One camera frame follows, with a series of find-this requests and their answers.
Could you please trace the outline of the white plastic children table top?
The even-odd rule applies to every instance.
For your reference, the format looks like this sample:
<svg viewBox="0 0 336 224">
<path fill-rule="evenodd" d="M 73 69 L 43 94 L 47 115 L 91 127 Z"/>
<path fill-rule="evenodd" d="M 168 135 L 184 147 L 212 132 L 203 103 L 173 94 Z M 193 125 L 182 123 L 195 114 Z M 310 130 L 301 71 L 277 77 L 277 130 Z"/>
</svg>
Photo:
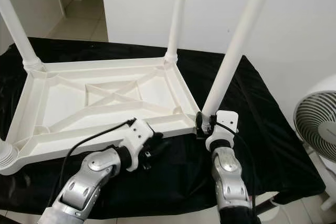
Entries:
<svg viewBox="0 0 336 224">
<path fill-rule="evenodd" d="M 195 132 L 199 112 L 175 64 L 164 58 L 45 63 L 29 71 L 6 137 L 18 149 L 2 175 L 27 164 L 100 150 L 118 134 L 97 137 L 130 119 L 146 121 L 164 137 Z"/>
</svg>

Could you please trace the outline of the black table cloth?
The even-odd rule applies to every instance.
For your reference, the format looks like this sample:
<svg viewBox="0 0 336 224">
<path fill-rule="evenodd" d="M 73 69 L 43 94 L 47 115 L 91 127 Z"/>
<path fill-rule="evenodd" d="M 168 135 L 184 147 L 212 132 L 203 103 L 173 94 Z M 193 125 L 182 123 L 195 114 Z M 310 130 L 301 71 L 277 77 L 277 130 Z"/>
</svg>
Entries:
<svg viewBox="0 0 336 224">
<path fill-rule="evenodd" d="M 117 42 L 30 39 L 43 63 L 100 59 L 157 58 L 165 47 Z M 272 97 L 259 72 L 243 56 L 221 103 L 238 113 L 235 152 L 245 183 L 254 193 L 301 192 L 326 188 L 300 138 Z M 102 189 L 92 219 L 189 214 L 216 205 L 211 156 L 195 135 L 170 138 L 170 149 L 150 169 L 122 172 Z M 0 208 L 40 215 L 57 180 L 60 158 L 29 164 L 0 177 Z"/>
</svg>

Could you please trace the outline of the white standing fan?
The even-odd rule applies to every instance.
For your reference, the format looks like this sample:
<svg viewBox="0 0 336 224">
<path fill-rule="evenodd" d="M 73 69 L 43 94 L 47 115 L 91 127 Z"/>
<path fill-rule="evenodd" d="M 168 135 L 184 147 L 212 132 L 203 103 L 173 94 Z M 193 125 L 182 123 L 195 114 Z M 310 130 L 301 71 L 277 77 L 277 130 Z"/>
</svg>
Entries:
<svg viewBox="0 0 336 224">
<path fill-rule="evenodd" d="M 315 83 L 297 102 L 293 125 L 318 156 L 318 172 L 328 198 L 322 210 L 336 206 L 336 74 Z"/>
</svg>

